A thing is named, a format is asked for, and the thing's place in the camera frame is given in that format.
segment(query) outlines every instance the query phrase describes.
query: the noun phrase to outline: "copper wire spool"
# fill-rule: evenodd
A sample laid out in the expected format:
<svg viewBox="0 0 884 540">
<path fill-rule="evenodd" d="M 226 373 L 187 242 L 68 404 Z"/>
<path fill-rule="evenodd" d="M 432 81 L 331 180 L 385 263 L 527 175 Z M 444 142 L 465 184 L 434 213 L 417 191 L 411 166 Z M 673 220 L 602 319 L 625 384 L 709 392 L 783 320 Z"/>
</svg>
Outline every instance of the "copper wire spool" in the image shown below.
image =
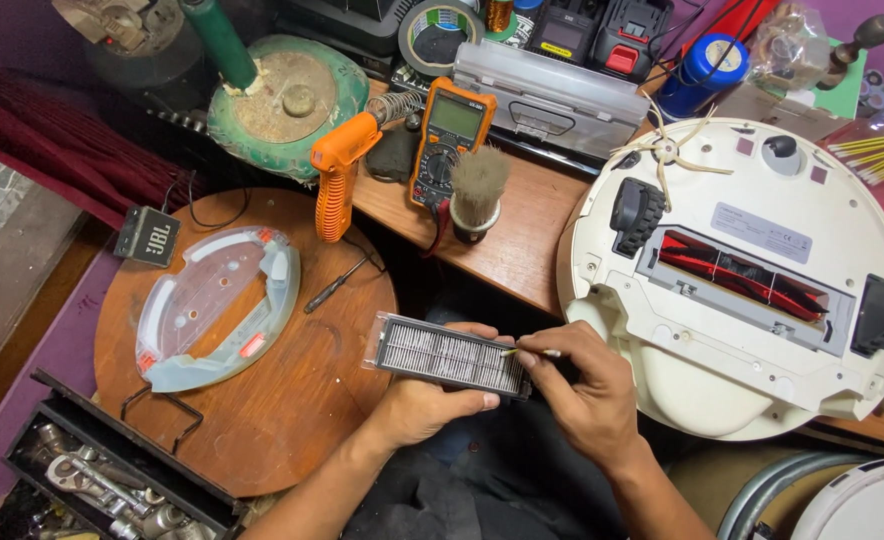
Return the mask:
<svg viewBox="0 0 884 540">
<path fill-rule="evenodd" d="M 489 5 L 485 6 L 485 28 L 489 32 L 504 32 L 512 20 L 514 6 L 513 0 L 489 0 Z"/>
</svg>

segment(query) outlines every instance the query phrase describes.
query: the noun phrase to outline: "red curtain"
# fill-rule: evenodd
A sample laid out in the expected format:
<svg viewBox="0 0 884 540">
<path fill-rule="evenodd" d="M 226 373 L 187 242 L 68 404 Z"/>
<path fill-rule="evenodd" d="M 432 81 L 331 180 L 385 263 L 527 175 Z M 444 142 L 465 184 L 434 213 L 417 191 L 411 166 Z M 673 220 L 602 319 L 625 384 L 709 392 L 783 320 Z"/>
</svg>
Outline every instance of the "red curtain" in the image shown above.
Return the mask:
<svg viewBox="0 0 884 540">
<path fill-rule="evenodd" d="M 0 68 L 0 163 L 120 229 L 134 205 L 160 207 L 186 171 Z M 187 201 L 185 183 L 169 205 Z"/>
</svg>

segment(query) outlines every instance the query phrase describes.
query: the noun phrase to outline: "display screen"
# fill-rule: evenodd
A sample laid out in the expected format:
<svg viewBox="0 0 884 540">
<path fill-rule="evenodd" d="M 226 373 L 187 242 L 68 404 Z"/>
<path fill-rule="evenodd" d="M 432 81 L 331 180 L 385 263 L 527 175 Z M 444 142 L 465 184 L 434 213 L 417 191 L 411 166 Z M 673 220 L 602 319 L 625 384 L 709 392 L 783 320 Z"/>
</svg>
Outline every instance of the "display screen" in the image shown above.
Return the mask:
<svg viewBox="0 0 884 540">
<path fill-rule="evenodd" d="M 440 130 L 456 134 L 462 139 L 474 141 L 484 112 L 468 104 L 435 94 L 432 116 L 428 123 Z"/>
<path fill-rule="evenodd" d="M 545 29 L 542 30 L 542 39 L 558 43 L 569 49 L 578 49 L 579 42 L 582 41 L 582 34 L 564 24 L 547 22 L 545 23 Z"/>
</svg>

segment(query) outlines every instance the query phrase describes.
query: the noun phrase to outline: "round wooden table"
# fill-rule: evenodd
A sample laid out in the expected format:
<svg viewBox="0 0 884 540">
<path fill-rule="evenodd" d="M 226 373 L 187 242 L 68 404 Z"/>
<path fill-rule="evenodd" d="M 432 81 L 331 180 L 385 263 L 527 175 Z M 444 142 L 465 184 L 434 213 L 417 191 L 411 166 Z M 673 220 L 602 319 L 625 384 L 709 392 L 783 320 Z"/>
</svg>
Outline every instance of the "round wooden table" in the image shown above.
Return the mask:
<svg viewBox="0 0 884 540">
<path fill-rule="evenodd" d="M 193 206 L 200 221 L 220 223 L 243 202 L 238 189 Z M 234 497 L 298 484 L 364 421 L 388 385 L 388 373 L 360 367 L 376 312 L 397 310 L 388 274 L 364 264 L 315 312 L 303 311 L 364 255 L 346 242 L 323 243 L 316 236 L 315 212 L 316 201 L 301 193 L 252 189 L 248 209 L 229 228 L 266 226 L 288 236 L 302 263 L 298 300 L 279 338 L 255 364 L 217 384 L 177 394 L 205 419 L 180 442 L 176 458 Z M 186 248 L 214 232 L 197 226 L 187 207 L 174 215 L 182 229 L 171 265 L 125 261 L 99 315 L 95 380 L 102 407 L 115 416 L 123 400 L 146 385 L 136 371 L 135 340 L 149 291 L 163 274 L 182 270 Z M 357 228 L 346 236 L 374 251 Z M 265 296 L 266 276 L 259 272 L 187 352 L 199 358 L 214 350 Z M 151 392 L 134 399 L 126 414 L 126 423 L 167 450 L 193 420 Z"/>
</svg>

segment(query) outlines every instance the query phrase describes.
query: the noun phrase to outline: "wooden desk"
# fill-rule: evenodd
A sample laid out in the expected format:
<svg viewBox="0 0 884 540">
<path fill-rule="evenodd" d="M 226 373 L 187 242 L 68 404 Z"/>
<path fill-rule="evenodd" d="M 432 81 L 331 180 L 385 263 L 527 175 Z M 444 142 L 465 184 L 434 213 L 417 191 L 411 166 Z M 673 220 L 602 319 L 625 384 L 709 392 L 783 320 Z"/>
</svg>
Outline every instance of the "wooden desk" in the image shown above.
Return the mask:
<svg viewBox="0 0 884 540">
<path fill-rule="evenodd" d="M 194 204 L 208 223 L 234 216 L 242 190 L 210 195 Z M 316 236 L 316 201 L 281 189 L 257 188 L 245 213 L 231 227 L 266 226 L 285 233 L 299 250 L 302 280 L 295 309 L 279 338 L 256 363 L 220 383 L 180 392 L 178 397 L 205 414 L 180 443 L 177 457 L 234 497 L 264 495 L 300 482 L 361 424 L 388 385 L 387 372 L 360 369 L 377 311 L 395 312 L 388 274 L 362 265 L 314 313 L 302 309 L 362 257 L 345 242 L 324 244 Z M 118 416 L 123 400 L 146 382 L 136 371 L 136 327 L 143 304 L 164 273 L 185 266 L 186 248 L 211 235 L 184 207 L 172 264 L 167 269 L 125 261 L 105 297 L 95 333 L 95 380 L 102 407 Z M 367 250 L 356 229 L 347 236 Z M 266 276 L 259 273 L 189 349 L 193 357 L 214 350 L 259 300 Z M 162 448 L 193 418 L 158 395 L 129 404 L 126 422 Z"/>
<path fill-rule="evenodd" d="M 643 89 L 653 93 L 662 82 L 654 80 Z M 386 91 L 384 83 L 372 81 L 372 95 Z M 636 137 L 652 129 L 646 120 Z M 540 310 L 564 318 L 556 292 L 556 247 L 569 215 L 592 180 L 574 178 L 518 156 L 511 159 L 512 174 L 501 199 L 501 215 L 485 240 L 466 246 L 449 232 L 436 256 Z M 377 181 L 364 167 L 359 169 L 352 203 L 424 248 L 436 236 L 429 213 L 409 201 L 406 185 Z M 861 422 L 819 417 L 817 421 L 884 441 L 884 417 L 869 416 Z"/>
</svg>

